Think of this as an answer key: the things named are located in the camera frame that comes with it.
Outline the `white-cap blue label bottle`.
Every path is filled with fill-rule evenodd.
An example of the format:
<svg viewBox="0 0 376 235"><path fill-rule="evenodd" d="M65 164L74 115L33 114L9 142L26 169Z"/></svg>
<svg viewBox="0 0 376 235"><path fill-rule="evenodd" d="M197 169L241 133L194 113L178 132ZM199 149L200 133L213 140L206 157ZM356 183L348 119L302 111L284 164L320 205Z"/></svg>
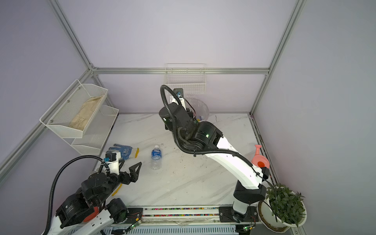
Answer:
<svg viewBox="0 0 376 235"><path fill-rule="evenodd" d="M151 167L153 170L158 170L162 167L162 152L159 145L155 145L151 152Z"/></svg>

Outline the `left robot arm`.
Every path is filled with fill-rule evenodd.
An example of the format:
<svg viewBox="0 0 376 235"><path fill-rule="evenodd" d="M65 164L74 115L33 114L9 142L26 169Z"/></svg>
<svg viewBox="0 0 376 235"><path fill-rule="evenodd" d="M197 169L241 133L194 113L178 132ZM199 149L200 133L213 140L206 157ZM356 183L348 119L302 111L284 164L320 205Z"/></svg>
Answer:
<svg viewBox="0 0 376 235"><path fill-rule="evenodd" d="M134 219L120 198L107 198L119 185L137 182L142 163L129 168L129 172L121 172L122 164L106 162L103 166L108 173L96 172L82 182L81 187L66 198L62 205L53 211L53 200L57 181L62 172L74 160L63 165L55 176L49 195L49 207L45 235L65 235L78 224L86 222L79 231L80 235L94 235L112 223L123 223L128 218Z"/></svg>

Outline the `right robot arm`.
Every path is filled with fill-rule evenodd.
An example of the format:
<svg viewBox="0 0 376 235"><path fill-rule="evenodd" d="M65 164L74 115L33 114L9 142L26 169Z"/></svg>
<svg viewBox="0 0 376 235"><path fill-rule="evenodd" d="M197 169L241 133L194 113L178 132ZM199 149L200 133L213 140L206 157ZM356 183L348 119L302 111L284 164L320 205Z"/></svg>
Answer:
<svg viewBox="0 0 376 235"><path fill-rule="evenodd" d="M269 178L269 168L251 163L233 148L214 124L198 122L183 105L174 102L167 104L159 111L159 116L182 152L193 156L204 155L237 178L231 217L237 223L243 222L249 206L266 197L266 187L262 183Z"/></svg>

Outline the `grey mesh waste bin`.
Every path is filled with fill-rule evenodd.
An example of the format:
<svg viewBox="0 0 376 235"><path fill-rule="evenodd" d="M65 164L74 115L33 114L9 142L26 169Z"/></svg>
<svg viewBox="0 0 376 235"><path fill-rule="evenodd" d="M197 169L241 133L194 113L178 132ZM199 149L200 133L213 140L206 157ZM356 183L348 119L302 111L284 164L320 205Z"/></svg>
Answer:
<svg viewBox="0 0 376 235"><path fill-rule="evenodd" d="M196 98L188 98L187 101L195 110L196 118L201 118L202 121L208 120L210 111L203 101Z"/></svg>

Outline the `blue dotted work glove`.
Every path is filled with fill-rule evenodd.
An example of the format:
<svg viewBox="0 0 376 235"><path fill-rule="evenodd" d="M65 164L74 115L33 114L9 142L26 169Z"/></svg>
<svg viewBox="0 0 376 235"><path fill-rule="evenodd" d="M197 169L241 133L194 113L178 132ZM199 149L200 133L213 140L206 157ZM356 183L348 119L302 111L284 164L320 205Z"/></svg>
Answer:
<svg viewBox="0 0 376 235"><path fill-rule="evenodd" d="M124 160L137 158L139 151L140 151L138 147L131 147L131 146L125 146L125 145L120 145L120 144L114 144L108 150L120 152L121 157Z"/></svg>

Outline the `white mesh lower shelf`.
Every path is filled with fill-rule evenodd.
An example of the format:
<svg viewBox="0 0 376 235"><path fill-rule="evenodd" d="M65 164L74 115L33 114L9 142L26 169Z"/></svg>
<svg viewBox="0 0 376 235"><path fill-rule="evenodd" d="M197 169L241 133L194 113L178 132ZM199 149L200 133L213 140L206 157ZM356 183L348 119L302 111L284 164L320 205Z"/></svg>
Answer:
<svg viewBox="0 0 376 235"><path fill-rule="evenodd" d="M80 155L100 155L118 116L118 109L102 105L83 138L74 139L71 147Z"/></svg>

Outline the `white mesh shelf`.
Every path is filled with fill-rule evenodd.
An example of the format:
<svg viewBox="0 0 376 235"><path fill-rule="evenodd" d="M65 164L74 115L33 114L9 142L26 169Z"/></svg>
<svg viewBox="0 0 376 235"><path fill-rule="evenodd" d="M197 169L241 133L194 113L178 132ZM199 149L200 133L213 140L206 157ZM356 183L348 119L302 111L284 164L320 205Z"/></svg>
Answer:
<svg viewBox="0 0 376 235"><path fill-rule="evenodd" d="M83 138L74 139L71 147L80 155L100 155L118 116L118 109L102 105Z"/></svg>
<svg viewBox="0 0 376 235"><path fill-rule="evenodd" d="M83 131L69 127L72 119L78 114L81 106L91 97L103 95L96 110ZM40 122L62 139L81 139L93 121L100 107L107 98L108 90L94 85L74 81L60 96L53 106L40 118Z"/></svg>

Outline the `orange rubber glove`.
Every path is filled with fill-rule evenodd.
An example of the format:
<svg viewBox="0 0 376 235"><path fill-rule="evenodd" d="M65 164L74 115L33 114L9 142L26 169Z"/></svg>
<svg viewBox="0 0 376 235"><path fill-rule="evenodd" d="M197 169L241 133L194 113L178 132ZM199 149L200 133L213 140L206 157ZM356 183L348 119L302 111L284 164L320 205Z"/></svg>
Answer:
<svg viewBox="0 0 376 235"><path fill-rule="evenodd" d="M99 208L98 208L98 207L94 207L94 212L91 213L90 215L88 215L88 216L83 220L83 223L87 223L87 222L91 221L91 220L94 219L98 214L99 214Z"/></svg>

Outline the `beige cloth in shelf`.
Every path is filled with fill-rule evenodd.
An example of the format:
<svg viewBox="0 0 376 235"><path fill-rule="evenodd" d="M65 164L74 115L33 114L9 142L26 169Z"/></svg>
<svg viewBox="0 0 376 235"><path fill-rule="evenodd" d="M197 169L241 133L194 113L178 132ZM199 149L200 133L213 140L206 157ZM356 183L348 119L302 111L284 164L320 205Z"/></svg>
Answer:
<svg viewBox="0 0 376 235"><path fill-rule="evenodd" d="M83 131L88 124L94 111L96 110L99 102L102 100L103 95L97 97L91 97L81 106L78 114L72 119L69 124L70 128Z"/></svg>

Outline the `white mesh upper shelf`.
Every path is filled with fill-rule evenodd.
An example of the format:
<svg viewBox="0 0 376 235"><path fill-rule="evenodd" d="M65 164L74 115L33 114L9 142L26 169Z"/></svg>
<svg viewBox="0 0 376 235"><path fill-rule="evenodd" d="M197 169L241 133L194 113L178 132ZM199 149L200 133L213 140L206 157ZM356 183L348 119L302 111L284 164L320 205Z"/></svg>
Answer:
<svg viewBox="0 0 376 235"><path fill-rule="evenodd" d="M96 110L83 131L69 127L72 119L78 114L81 106L91 97L103 95ZM107 98L108 90L94 85L74 81L60 96L53 106L40 118L40 122L62 139L81 139L93 121L100 107Z"/></svg>

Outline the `pink watering can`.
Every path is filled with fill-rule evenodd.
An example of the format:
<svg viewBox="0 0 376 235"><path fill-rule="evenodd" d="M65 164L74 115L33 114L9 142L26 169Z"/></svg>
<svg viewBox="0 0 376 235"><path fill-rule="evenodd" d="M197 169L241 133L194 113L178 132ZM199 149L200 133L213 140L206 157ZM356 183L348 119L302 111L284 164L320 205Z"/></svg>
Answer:
<svg viewBox="0 0 376 235"><path fill-rule="evenodd" d="M261 145L255 145L256 151L251 163L259 168L266 167L270 169L270 162L268 159L260 154Z"/></svg>

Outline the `potted green plant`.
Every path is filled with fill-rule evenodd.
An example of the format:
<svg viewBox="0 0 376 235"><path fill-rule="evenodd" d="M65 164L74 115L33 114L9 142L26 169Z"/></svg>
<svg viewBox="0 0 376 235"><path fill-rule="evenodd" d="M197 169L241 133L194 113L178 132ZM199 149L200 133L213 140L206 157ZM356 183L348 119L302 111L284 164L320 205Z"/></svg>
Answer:
<svg viewBox="0 0 376 235"><path fill-rule="evenodd" d="M297 229L307 220L304 196L281 183L267 188L266 198L258 203L257 212L261 223L275 233Z"/></svg>

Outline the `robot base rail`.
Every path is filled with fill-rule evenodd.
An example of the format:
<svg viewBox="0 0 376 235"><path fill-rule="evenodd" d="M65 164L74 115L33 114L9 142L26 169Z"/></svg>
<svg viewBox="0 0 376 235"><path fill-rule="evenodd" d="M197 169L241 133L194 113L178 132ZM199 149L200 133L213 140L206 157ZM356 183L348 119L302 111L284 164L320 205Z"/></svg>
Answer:
<svg viewBox="0 0 376 235"><path fill-rule="evenodd" d="M237 224L232 205L130 206L128 211L124 224L137 220L148 225Z"/></svg>

